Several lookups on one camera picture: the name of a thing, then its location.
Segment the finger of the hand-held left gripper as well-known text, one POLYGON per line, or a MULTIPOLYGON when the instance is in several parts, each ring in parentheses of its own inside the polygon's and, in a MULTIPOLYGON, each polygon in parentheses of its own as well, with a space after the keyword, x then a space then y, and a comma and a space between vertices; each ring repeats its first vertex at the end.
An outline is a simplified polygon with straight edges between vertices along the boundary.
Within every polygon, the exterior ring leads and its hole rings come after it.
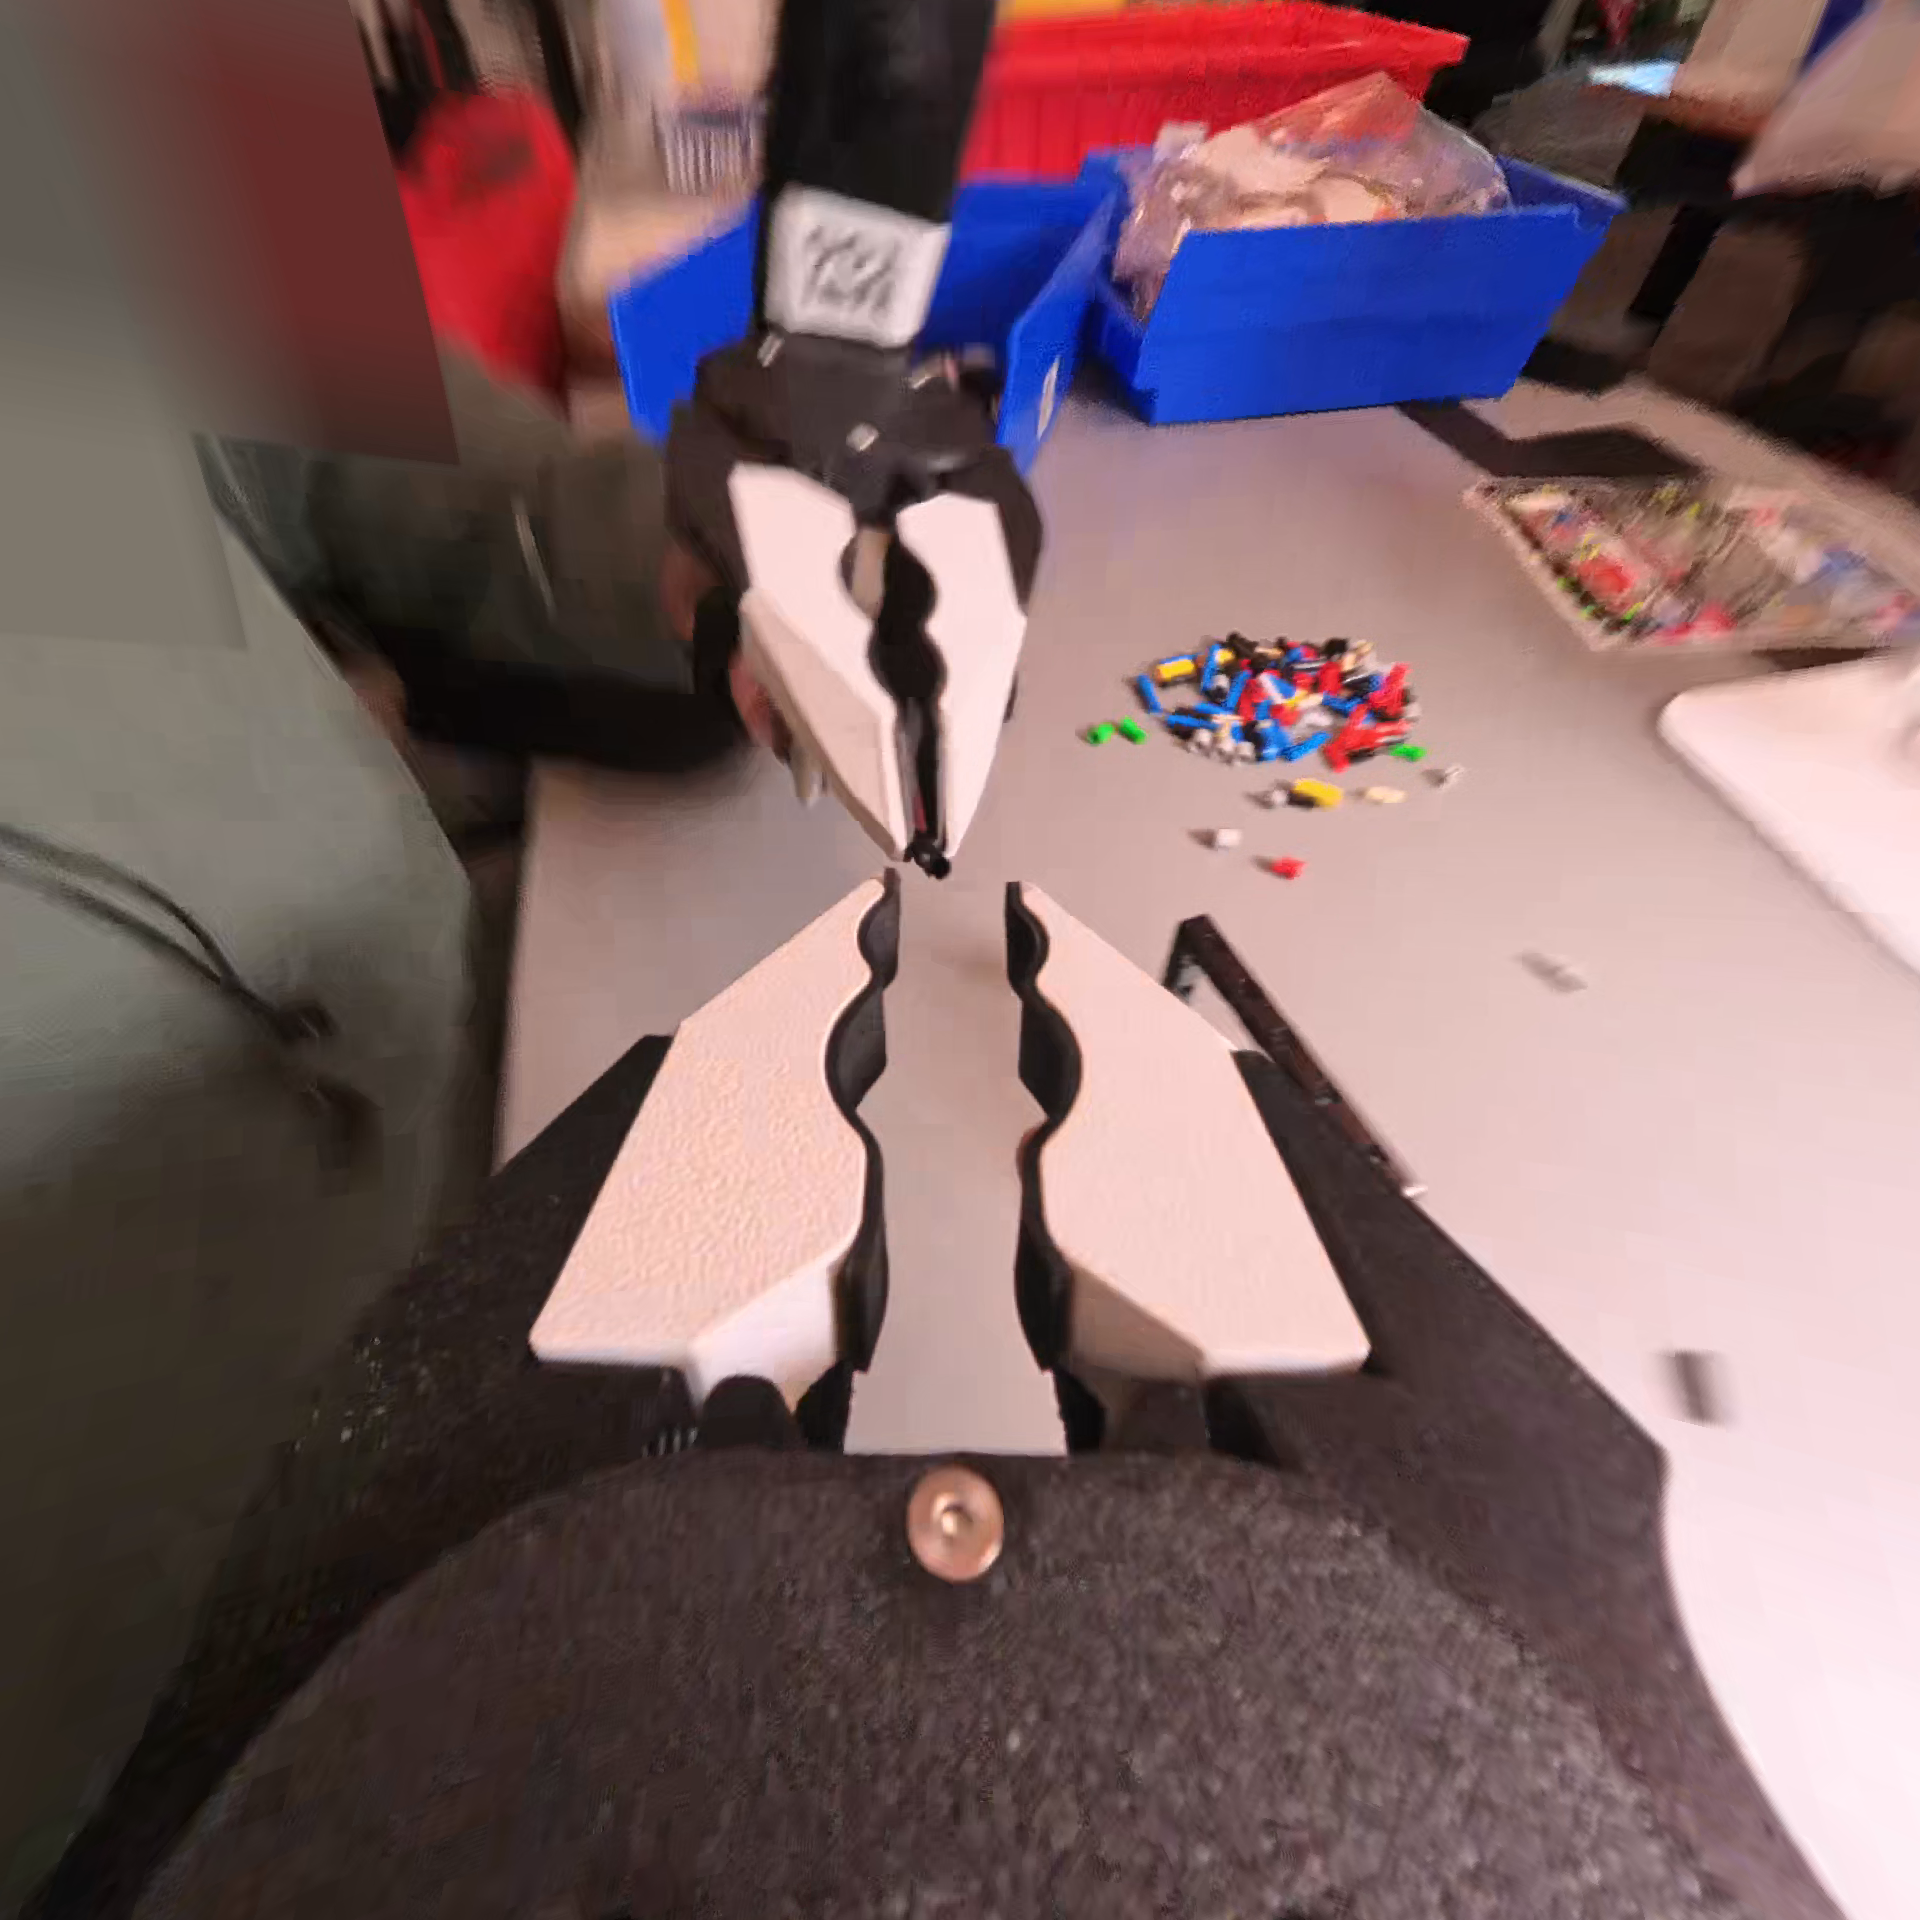
POLYGON ((920 502, 898 514, 896 535, 930 581, 923 633, 939 677, 928 826, 952 859, 993 777, 1027 616, 995 505, 920 502))
POLYGON ((733 469, 730 507, 745 565, 741 653, 774 709, 800 799, 836 794, 892 861, 912 835, 896 697, 873 672, 873 616, 844 581, 857 520, 792 469, 733 469))

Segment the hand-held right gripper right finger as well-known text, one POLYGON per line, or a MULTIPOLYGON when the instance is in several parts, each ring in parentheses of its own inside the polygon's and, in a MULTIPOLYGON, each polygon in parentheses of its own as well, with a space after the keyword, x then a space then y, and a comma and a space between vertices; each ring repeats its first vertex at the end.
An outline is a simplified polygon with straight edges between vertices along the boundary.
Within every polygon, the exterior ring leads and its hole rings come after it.
POLYGON ((1014 1299, 1066 1401, 1353 1376, 1371 1339, 1257 1105, 1257 1057, 1040 887, 1004 893, 1014 1299))

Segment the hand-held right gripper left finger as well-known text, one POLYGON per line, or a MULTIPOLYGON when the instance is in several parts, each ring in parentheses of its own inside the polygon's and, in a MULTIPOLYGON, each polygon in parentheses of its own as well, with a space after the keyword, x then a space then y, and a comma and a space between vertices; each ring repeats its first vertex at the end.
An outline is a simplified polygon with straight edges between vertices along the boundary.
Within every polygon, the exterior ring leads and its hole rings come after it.
POLYGON ((571 1369, 803 1399, 873 1361, 888 1305, 885 1069, 901 887, 885 872, 686 1017, 531 1327, 571 1369))

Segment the black lego frame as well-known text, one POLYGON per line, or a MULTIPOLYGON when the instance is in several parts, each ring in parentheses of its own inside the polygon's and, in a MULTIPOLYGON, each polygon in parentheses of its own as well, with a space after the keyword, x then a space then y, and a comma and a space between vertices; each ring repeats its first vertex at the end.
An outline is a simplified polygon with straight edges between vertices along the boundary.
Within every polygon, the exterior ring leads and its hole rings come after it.
POLYGON ((1249 1042, 1329 1118, 1348 1143, 1406 1199, 1426 1197, 1426 1184, 1380 1137, 1371 1122, 1337 1086, 1301 1031, 1280 1011, 1259 978, 1249 968, 1211 917, 1192 917, 1171 934, 1162 985, 1182 1001, 1192 1001, 1206 985, 1222 1001, 1249 1042))

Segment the blue bin with tag label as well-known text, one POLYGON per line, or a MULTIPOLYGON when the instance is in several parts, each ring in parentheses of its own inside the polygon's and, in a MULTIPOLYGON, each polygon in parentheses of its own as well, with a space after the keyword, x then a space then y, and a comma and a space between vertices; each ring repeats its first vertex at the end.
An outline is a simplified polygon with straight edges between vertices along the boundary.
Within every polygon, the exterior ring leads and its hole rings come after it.
MULTIPOLYGON (((979 181, 961 189, 922 344, 993 352, 996 437, 1021 474, 1072 390, 1088 307, 1118 222, 1121 181, 979 181)), ((610 341, 637 432, 660 440, 700 361, 752 314, 756 214, 657 263, 608 302, 610 341)))

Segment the pile of lego pieces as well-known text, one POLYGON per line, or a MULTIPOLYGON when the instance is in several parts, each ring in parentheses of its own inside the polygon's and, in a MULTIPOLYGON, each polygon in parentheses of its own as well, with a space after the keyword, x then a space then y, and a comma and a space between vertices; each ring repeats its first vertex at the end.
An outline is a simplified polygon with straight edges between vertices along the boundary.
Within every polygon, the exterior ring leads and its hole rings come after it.
POLYGON ((1118 640, 1057 688, 1085 864, 1201 903, 1413 872, 1451 850, 1468 766, 1443 751, 1404 653, 1336 633, 1201 627, 1118 640))

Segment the large clear bag lego parts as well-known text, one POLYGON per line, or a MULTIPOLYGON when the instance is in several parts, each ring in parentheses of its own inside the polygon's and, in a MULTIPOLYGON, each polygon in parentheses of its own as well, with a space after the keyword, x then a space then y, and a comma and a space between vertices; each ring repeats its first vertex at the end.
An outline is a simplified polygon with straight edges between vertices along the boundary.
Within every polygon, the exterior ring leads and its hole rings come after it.
POLYGON ((1513 200, 1494 155, 1380 71, 1221 131, 1164 129, 1126 192, 1110 273, 1139 319, 1193 233, 1481 216, 1513 200))

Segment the person's left hand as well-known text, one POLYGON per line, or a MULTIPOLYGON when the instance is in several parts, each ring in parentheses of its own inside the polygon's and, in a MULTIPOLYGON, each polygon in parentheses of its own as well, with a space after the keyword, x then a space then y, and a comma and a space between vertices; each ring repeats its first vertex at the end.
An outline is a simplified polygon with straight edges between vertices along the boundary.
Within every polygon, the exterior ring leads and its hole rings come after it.
POLYGON ((659 597, 668 627, 688 649, 698 690, 717 697, 731 711, 737 731, 787 768, 805 808, 818 807, 825 786, 798 762, 794 731, 742 653, 737 594, 674 535, 664 547, 659 597))

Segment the red plastic bin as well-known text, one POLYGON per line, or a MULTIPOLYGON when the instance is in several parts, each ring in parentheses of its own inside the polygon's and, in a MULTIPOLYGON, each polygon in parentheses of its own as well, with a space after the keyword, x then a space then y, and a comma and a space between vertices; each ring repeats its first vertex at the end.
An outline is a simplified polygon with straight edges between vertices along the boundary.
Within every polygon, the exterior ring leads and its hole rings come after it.
POLYGON ((1217 131, 1373 72, 1422 99, 1470 41, 1355 6, 1126 5, 995 30, 963 177, 1066 181, 1085 155, 1217 131))

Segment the blue plastic bin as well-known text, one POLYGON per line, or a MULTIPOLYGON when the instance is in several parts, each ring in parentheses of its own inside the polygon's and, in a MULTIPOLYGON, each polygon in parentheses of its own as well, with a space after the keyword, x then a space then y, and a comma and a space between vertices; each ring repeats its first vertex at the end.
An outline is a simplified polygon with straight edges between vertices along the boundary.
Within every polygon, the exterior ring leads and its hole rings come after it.
POLYGON ((1083 355, 1149 424, 1501 398, 1626 200, 1499 165, 1510 200, 1481 214, 1198 231, 1149 313, 1096 282, 1083 355))

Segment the person's green hoodie torso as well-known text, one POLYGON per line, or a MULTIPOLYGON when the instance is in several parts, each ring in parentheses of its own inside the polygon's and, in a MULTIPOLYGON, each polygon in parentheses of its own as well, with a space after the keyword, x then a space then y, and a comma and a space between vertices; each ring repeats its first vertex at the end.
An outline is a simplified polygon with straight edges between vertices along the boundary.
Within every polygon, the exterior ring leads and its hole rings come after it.
POLYGON ((5 1906, 106 1797, 308 1377, 437 1213, 469 1042, 469 879, 294 631, 253 651, 5 640, 5 824, 112 856, 257 986, 312 993, 372 1096, 325 1174, 192 981, 5 883, 5 1906))

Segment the holographic sticker sheet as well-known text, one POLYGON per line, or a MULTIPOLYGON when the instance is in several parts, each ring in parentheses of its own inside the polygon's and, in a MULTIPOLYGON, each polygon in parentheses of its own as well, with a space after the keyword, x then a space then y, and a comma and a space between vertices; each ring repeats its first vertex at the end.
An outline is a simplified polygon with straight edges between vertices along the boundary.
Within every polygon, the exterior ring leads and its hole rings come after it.
POLYGON ((1489 477, 1465 493, 1595 653, 1908 649, 1916 558, 1856 512, 1718 474, 1489 477))

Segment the white book stand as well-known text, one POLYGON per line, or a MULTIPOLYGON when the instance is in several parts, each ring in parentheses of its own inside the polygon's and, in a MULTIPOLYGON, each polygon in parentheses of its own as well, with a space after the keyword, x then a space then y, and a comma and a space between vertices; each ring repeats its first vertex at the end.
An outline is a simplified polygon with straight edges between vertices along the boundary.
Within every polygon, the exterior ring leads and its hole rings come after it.
POLYGON ((1737 818, 1917 971, 1916 651, 1684 690, 1654 728, 1737 818))

